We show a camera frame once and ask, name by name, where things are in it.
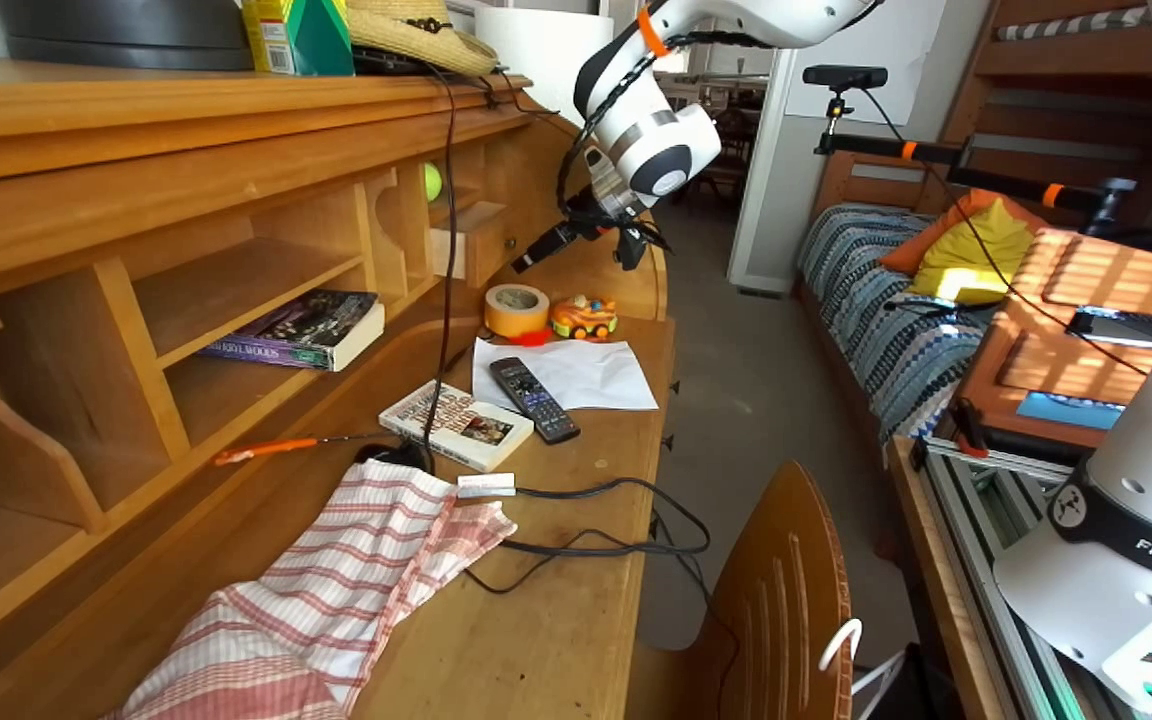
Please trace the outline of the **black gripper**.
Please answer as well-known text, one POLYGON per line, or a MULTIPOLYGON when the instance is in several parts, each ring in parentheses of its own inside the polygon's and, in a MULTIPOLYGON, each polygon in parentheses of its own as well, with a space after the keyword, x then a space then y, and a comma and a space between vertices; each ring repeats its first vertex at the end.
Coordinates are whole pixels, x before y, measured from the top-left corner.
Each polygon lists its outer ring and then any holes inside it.
POLYGON ((561 222, 539 233, 517 262, 517 271, 536 270, 539 262, 555 255, 561 250, 577 242, 599 242, 603 233, 616 237, 611 262, 632 271, 651 246, 666 246, 666 237, 644 225, 632 211, 607 211, 592 191, 577 191, 561 203, 561 222))

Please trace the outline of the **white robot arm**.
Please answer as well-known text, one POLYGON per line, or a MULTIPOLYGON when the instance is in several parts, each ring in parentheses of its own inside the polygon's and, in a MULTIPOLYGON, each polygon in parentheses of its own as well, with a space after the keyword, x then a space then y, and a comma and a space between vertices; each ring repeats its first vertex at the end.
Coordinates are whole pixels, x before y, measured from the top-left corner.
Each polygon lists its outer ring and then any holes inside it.
POLYGON ((555 173, 561 222, 514 270, 528 271, 577 242, 616 237, 632 271, 666 237, 644 222, 722 156, 705 103, 675 108, 651 65, 683 45, 812 48, 884 0, 649 0, 638 20, 592 53, 571 89, 581 138, 555 173))

